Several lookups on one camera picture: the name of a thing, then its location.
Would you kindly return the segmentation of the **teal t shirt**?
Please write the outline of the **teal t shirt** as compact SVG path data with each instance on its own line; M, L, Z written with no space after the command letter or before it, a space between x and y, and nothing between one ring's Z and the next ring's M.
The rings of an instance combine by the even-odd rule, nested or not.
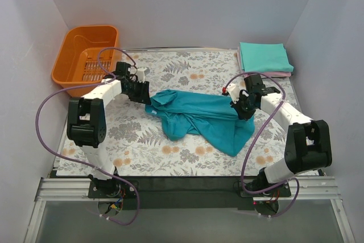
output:
M145 111L161 119L171 141L187 134L201 135L215 149L236 156L253 135L255 125L253 118L240 120L230 102L222 95L168 89L152 96Z

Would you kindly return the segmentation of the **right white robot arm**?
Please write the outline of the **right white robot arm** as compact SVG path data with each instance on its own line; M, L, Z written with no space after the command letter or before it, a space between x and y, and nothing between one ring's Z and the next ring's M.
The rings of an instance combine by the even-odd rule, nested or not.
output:
M332 164L332 149L329 125L324 120L313 120L286 101L284 88L275 83L266 86L263 73L244 72L245 89L229 81L225 93L231 98L230 106L241 120L249 120L256 110L269 115L252 141L255 145L259 136L271 120L276 121L286 132L283 158L260 170L254 180L242 183L249 195L270 192L286 184L298 174L329 167Z

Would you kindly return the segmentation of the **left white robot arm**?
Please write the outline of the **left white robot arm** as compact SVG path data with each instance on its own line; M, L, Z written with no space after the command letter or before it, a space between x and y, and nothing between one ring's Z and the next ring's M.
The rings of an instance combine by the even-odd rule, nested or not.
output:
M146 67L132 69L131 64L118 62L112 75L106 75L101 84L82 97L72 97L68 105L67 137L85 154L94 168L89 175L96 191L107 197L116 197L122 182L104 172L117 175L103 141L107 125L105 108L118 95L125 94L130 101L150 105L149 82Z

